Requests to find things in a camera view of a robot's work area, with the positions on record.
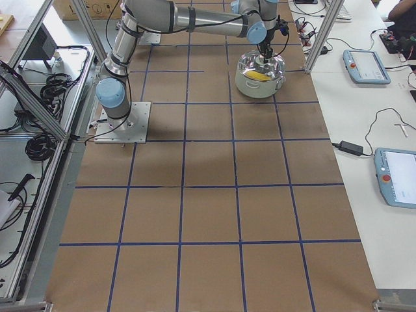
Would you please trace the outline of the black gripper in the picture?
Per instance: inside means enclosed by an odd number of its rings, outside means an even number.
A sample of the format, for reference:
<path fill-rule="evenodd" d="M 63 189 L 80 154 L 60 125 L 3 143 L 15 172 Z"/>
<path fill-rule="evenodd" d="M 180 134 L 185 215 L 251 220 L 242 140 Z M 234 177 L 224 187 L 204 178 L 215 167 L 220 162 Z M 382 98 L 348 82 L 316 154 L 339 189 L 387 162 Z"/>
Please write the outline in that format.
<path fill-rule="evenodd" d="M 266 27 L 266 37 L 259 44 L 259 53 L 265 59 L 265 63 L 268 63 L 272 57 L 272 48 L 270 46 L 271 41 L 274 39 L 274 34 L 279 31 L 283 36 L 289 39 L 289 26 L 288 22 L 281 18 L 273 18 L 270 20 L 262 20 Z"/>

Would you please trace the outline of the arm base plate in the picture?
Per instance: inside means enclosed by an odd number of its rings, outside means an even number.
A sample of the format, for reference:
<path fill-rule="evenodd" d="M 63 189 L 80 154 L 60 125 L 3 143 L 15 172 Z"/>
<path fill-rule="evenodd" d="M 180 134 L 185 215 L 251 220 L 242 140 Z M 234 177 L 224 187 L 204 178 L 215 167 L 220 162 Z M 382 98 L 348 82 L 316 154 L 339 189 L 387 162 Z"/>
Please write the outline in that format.
<path fill-rule="evenodd" d="M 131 112 L 126 121 L 124 119 L 112 120 L 107 117 L 104 109 L 101 110 L 101 119 L 98 123 L 94 142 L 97 144 L 145 144 L 148 133 L 150 117 L 150 102 L 133 102 Z"/>

